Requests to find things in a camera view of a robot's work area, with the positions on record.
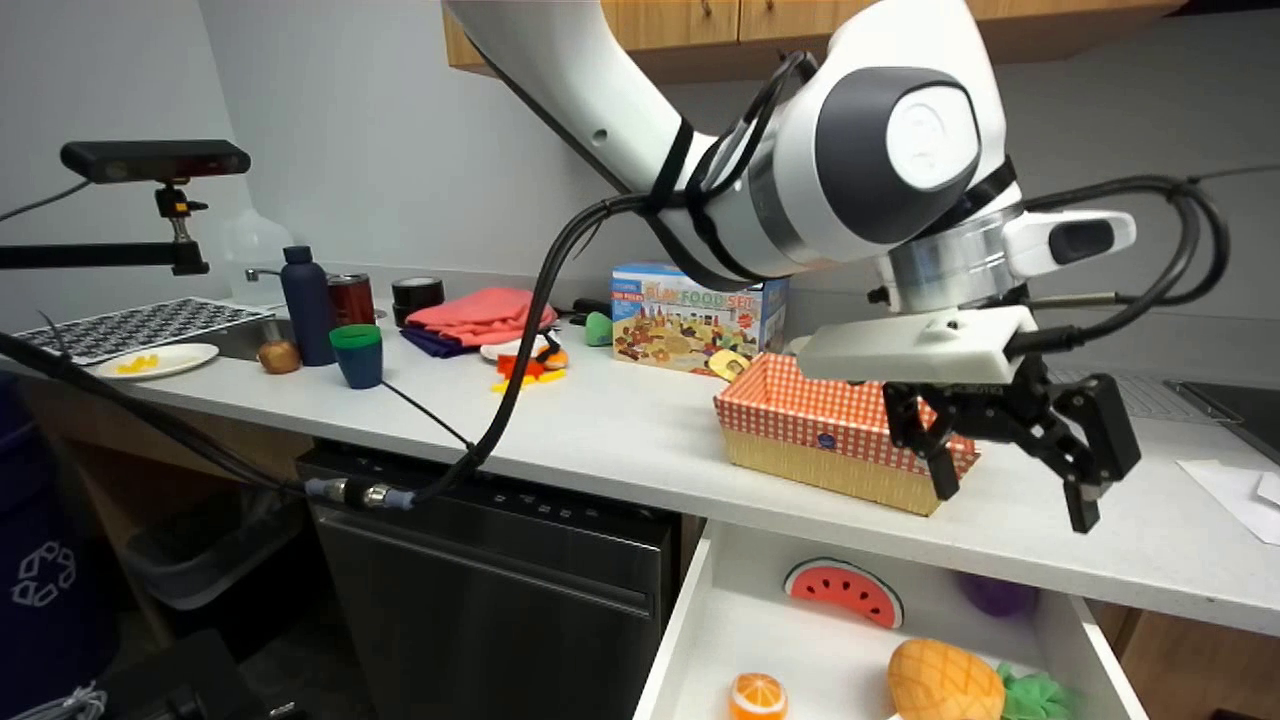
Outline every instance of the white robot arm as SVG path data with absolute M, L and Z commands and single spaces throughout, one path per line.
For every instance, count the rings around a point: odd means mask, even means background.
M 1094 530 L 1094 502 L 1135 466 L 1135 445 L 1129 421 L 1098 437 L 1098 421 L 1072 416 L 1088 426 L 1080 445 L 1057 406 L 1086 396 L 1114 416 L 1121 394 L 1094 379 L 1061 396 L 1038 351 L 1012 351 L 1038 320 L 1005 295 L 1129 249 L 1135 229 L 1121 214 L 1020 207 L 999 89 L 965 0 L 866 7 L 789 99 L 770 86 L 724 136 L 666 99 L 596 0 L 447 7 L 565 144 L 619 193 L 652 197 L 646 216 L 693 281 L 746 287 L 875 259 L 889 315 L 816 334 L 801 368 L 884 379 L 894 437 L 938 462 L 944 495 L 958 477 L 941 470 L 941 431 L 1017 441 L 1069 480 L 1072 525 Z M 918 401 L 944 421 L 926 427 Z

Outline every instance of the white drawer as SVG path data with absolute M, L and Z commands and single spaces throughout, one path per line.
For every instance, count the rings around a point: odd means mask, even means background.
M 884 631 L 784 598 L 805 560 L 850 560 L 900 592 L 903 629 Z M 1078 692 L 1080 720 L 1145 720 L 1105 631 L 1072 598 L 1043 592 L 1034 618 L 973 610 L 953 571 L 850 548 L 710 525 L 650 672 L 637 720 L 729 715 L 738 672 L 774 672 L 793 720 L 889 720 L 884 670 L 900 639 L 938 636 L 1012 670 L 1043 670 Z

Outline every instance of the wicker basket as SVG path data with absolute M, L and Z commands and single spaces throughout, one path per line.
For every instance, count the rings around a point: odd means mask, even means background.
M 930 518 L 930 466 L 889 441 L 881 386 L 808 379 L 793 357 L 765 351 L 718 396 L 731 466 Z M 948 441 L 958 477 L 975 445 Z

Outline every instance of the toy fruit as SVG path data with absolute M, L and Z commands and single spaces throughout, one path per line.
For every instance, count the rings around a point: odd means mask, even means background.
M 765 672 L 741 672 L 729 689 L 729 720 L 789 720 L 784 683 Z
M 881 575 L 839 560 L 808 560 L 793 568 L 784 588 L 793 601 L 830 605 L 881 629 L 903 626 L 896 592 Z
M 903 639 L 889 662 L 889 699 L 900 720 L 999 720 L 1005 680 L 968 650 Z
M 1007 584 L 991 575 L 968 575 L 968 571 L 961 571 L 958 581 L 968 605 L 987 618 L 1030 618 L 1041 610 L 1041 588 Z

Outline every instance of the cable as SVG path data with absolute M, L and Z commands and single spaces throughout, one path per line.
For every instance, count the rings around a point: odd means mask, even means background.
M 1088 185 L 1088 190 L 1072 190 L 1072 193 L 1047 193 L 1047 197 L 1034 197 L 1023 200 L 1023 207 L 1064 207 L 1064 206 L 1080 206 L 1080 200 L 1099 200 L 1099 197 L 1134 197 L 1134 193 L 1147 193 L 1147 197 L 1163 197 L 1174 206 L 1174 214 L 1180 216 L 1180 245 L 1174 253 L 1174 259 L 1163 264 L 1163 271 L 1147 283 L 1147 294 L 1142 295 L 1124 295 L 1114 294 L 1114 304 L 1124 304 L 1121 311 L 1114 311 L 1099 325 L 1088 330 L 1041 330 L 1030 334 L 1012 343 L 1012 351 L 1064 351 L 1064 348 L 1080 348 L 1088 340 L 1114 337 L 1121 330 L 1129 330 L 1134 320 L 1142 320 L 1145 311 L 1154 311 L 1155 304 L 1189 304 L 1201 300 L 1203 294 L 1214 294 L 1234 259 L 1234 232 L 1220 222 L 1220 214 L 1207 206 L 1207 197 L 1189 185 L 1189 182 L 1174 182 L 1174 176 L 1124 176 L 1124 182 L 1105 182 L 1105 185 Z M 1185 271 L 1198 259 L 1201 249 L 1201 222 L 1207 224 L 1214 236 L 1214 259 L 1207 271 L 1189 287 L 1178 294 L 1178 283 L 1185 281 Z
M 1214 182 L 1234 182 L 1234 176 L 1278 176 L 1280 163 L 1239 163 L 1239 170 L 1220 170 L 1220 171 L 1198 171 L 1189 185 L 1214 185 Z
M 483 437 L 445 474 L 445 480 L 416 494 L 416 506 L 438 495 L 438 494 L 445 494 L 445 489 L 452 489 L 458 480 L 471 477 L 494 457 L 494 450 L 499 445 L 499 437 L 509 431 L 512 413 L 516 413 L 516 401 L 521 401 L 521 389 L 526 389 L 526 373 L 528 373 L 528 359 L 532 359 L 532 348 L 535 348 L 535 334 L 539 334 L 539 320 L 545 320 L 545 307 L 554 300 L 554 287 L 556 287 L 556 276 L 560 276 L 565 259 L 574 259 L 577 245 L 587 242 L 609 216 L 641 214 L 641 207 L 646 207 L 646 197 L 613 197 L 613 200 L 601 200 L 601 206 L 577 214 L 560 229 L 560 236 L 554 242 L 545 264 L 535 271 L 528 315 L 526 315 L 526 334 L 521 334 L 521 348 L 516 348 L 516 366 L 512 366 L 509 389 L 499 396 L 499 408 L 494 413 Z
M 88 378 L 81 366 L 74 366 L 70 357 L 53 357 L 21 337 L 7 337 L 0 334 L 0 357 L 11 357 L 18 366 L 47 378 L 47 379 L 62 379 L 70 389 L 81 389 L 88 396 L 102 396 L 123 413 L 131 413 L 137 421 L 153 426 L 160 437 L 185 445 L 187 453 L 198 453 L 202 462 L 226 470 L 234 480 L 246 480 L 246 484 L 262 484 L 262 489 L 293 489 L 289 480 L 279 477 L 270 477 L 262 470 L 251 470 L 248 462 L 234 457 L 229 450 L 221 450 L 214 437 L 204 437 L 202 427 L 193 427 L 187 421 L 166 413 L 166 408 L 153 408 L 153 406 L 142 406 L 131 396 L 123 396 L 122 389 Z
M 401 396 L 407 408 L 434 416 L 434 421 L 438 421 L 452 441 L 461 441 L 466 450 L 478 450 L 466 431 L 458 431 L 452 426 L 445 426 L 445 416 L 438 416 L 429 406 L 421 406 L 421 401 L 407 396 L 404 389 L 397 389 L 397 386 L 387 386 L 387 379 L 386 379 L 386 389 L 387 389 L 393 396 Z
M 75 197 L 75 193 L 84 193 L 84 190 L 88 190 L 88 182 L 81 182 L 81 185 L 74 185 L 74 190 L 65 190 L 65 193 L 39 197 L 39 200 L 34 200 L 34 206 L 7 207 L 7 214 L 0 214 L 0 224 L 5 224 L 5 222 L 18 222 L 18 216 L 28 216 L 28 214 L 38 214 L 38 207 L 46 207 L 46 206 L 70 200 L 70 197 Z

